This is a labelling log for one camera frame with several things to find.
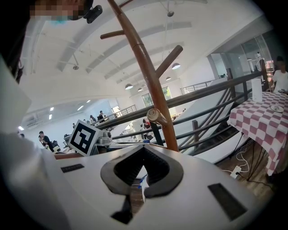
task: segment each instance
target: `checkered tablecloth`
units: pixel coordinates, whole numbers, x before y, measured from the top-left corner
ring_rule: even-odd
[[[284,108],[283,113],[275,112],[271,105]],[[228,124],[259,143],[269,154],[266,170],[272,175],[284,154],[288,138],[288,96],[263,92],[263,101],[252,99],[231,111]]]

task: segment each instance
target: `arched ceiling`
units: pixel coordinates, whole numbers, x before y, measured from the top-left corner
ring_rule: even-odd
[[[144,84],[126,37],[100,39],[121,27],[106,0],[94,0],[96,4],[102,5],[103,13],[92,24],[85,19],[29,23],[20,82],[32,100],[29,112],[68,102],[129,96],[125,84]],[[262,14],[249,0],[170,1],[170,10],[175,12],[171,18],[165,7],[167,0],[134,0],[123,7],[155,68],[177,44],[183,46],[176,59],[181,68],[169,68],[160,80],[168,75],[180,77],[196,60]]]

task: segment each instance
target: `plate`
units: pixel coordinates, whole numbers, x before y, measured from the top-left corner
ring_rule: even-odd
[[[275,112],[278,112],[278,113],[283,113],[284,112],[284,109],[281,107],[281,106],[271,106],[271,109]]]

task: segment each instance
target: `black camera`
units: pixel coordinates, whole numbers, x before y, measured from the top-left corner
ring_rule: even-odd
[[[97,5],[95,8],[92,8],[84,15],[84,18],[87,20],[87,23],[92,23],[100,14],[102,14],[102,6]]]

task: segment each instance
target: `white shirt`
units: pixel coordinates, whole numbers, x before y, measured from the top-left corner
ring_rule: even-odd
[[[288,91],[288,72],[282,73],[281,70],[277,70],[273,77],[273,81],[276,81],[276,87],[274,89],[274,93],[278,93],[278,90],[285,89]]]

